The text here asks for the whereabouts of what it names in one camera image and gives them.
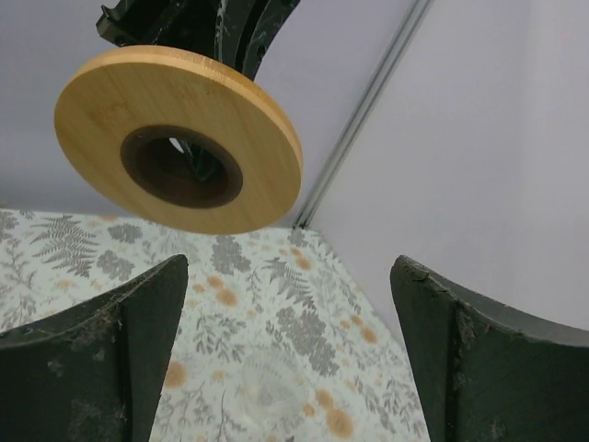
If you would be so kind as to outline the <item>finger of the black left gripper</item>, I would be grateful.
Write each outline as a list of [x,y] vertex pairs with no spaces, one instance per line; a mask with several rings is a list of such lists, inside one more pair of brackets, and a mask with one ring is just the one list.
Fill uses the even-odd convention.
[[203,49],[210,45],[215,17],[215,1],[120,1],[101,8],[96,28],[103,40],[117,47]]
[[299,0],[220,2],[220,62],[254,80],[262,59]]

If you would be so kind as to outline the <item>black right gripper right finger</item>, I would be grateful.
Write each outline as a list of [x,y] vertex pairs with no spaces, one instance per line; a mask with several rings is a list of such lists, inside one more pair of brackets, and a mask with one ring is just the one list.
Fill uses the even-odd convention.
[[392,298],[432,441],[585,441],[588,333],[401,255]]

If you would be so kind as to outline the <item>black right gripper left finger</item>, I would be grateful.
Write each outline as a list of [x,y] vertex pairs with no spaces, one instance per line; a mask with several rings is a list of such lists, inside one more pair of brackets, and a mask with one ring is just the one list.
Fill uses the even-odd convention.
[[177,254],[1,334],[4,441],[146,441],[188,286]]

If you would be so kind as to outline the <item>round wooden dripper base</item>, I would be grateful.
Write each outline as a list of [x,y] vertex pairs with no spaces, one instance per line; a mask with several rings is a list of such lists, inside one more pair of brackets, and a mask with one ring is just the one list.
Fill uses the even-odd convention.
[[88,60],[59,95],[53,123],[93,189],[166,227],[246,233],[279,221],[300,193],[302,147],[284,111],[194,52],[137,45]]

